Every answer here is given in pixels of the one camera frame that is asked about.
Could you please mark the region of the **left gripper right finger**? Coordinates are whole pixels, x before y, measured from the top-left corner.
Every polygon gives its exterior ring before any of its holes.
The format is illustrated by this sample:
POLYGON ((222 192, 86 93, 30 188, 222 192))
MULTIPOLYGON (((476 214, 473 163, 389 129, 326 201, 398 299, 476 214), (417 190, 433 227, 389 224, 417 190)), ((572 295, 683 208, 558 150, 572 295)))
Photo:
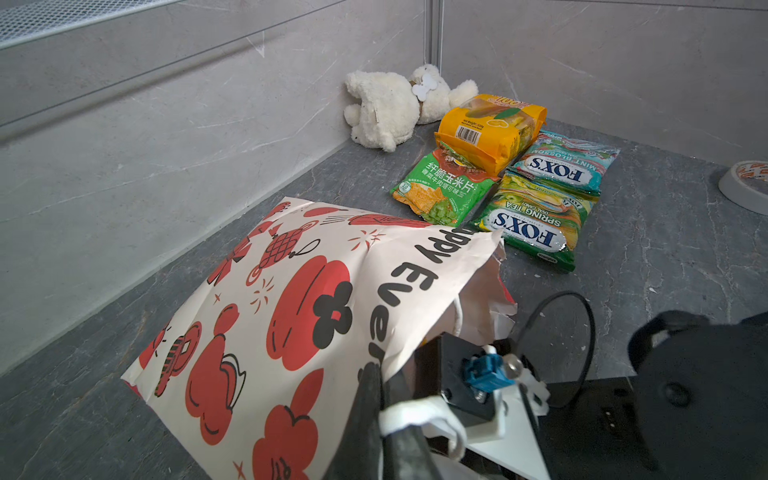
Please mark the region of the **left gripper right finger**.
MULTIPOLYGON (((402 372, 383 385, 381 430, 384 430, 384 413, 412 399, 412 392, 402 372)), ((405 426, 383 436, 383 479, 440 479, 430 448, 420 426, 405 426)))

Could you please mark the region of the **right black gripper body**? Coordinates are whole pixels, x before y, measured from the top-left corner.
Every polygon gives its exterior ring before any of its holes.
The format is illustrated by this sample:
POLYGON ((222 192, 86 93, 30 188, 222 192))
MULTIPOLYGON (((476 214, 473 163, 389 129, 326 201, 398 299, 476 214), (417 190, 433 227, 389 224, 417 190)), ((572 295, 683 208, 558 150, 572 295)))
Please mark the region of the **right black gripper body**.
POLYGON ((553 479, 764 479, 767 316, 678 310, 630 339, 635 376, 587 381, 535 429, 553 479))

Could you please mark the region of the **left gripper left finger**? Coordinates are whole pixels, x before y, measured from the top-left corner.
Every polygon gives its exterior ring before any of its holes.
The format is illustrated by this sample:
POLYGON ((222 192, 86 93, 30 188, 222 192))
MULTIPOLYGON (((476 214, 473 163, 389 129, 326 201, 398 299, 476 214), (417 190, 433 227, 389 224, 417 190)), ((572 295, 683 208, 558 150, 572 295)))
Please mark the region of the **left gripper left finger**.
POLYGON ((323 479, 373 480, 381 477, 381 406, 381 369, 378 364, 369 363, 360 374, 340 444, 323 479))

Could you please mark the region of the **red white paper gift bag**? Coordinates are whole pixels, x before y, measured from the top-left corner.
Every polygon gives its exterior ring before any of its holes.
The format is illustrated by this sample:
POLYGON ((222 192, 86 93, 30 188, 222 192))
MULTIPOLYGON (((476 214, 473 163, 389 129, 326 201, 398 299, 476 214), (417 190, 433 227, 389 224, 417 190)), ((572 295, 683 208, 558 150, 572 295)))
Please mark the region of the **red white paper gift bag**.
POLYGON ((516 306, 492 233, 286 197, 123 375, 214 479, 318 479, 367 365, 489 342, 516 306))

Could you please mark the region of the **Fox's spring tea bag green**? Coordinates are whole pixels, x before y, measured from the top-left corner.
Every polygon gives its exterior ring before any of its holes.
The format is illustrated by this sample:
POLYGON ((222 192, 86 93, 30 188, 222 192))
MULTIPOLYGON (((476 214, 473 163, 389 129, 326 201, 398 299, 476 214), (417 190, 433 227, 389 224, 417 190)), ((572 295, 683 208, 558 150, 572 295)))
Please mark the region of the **Fox's spring tea bag green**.
POLYGON ((507 172, 472 225, 499 231, 506 244, 572 272, 574 250, 594 205, 591 199, 507 172))

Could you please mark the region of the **green snack bag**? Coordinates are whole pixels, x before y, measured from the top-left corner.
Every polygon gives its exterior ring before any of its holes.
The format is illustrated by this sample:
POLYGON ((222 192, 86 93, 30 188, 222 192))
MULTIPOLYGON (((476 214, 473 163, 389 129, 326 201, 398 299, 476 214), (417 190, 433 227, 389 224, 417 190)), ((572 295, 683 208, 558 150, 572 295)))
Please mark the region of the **green snack bag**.
POLYGON ((392 197, 428 223, 460 226, 499 181, 440 145, 391 190, 392 197))

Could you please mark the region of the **Fox's mint candy bag teal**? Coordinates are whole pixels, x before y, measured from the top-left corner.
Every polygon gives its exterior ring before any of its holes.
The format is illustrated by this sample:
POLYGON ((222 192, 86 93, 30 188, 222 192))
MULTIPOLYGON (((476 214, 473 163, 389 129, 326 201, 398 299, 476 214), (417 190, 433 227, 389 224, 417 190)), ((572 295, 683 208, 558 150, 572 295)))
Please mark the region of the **Fox's mint candy bag teal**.
POLYGON ((620 149, 541 130, 509 171, 573 194, 597 199, 620 149))

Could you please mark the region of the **yellow snack bag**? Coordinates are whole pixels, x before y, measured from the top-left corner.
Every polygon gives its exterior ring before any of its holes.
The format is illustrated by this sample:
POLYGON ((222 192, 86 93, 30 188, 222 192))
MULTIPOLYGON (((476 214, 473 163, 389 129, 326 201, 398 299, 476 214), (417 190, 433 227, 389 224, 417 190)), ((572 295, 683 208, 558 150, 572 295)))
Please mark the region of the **yellow snack bag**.
POLYGON ((546 118, 543 106, 480 94, 443 117, 436 140, 498 176, 533 144, 546 118))

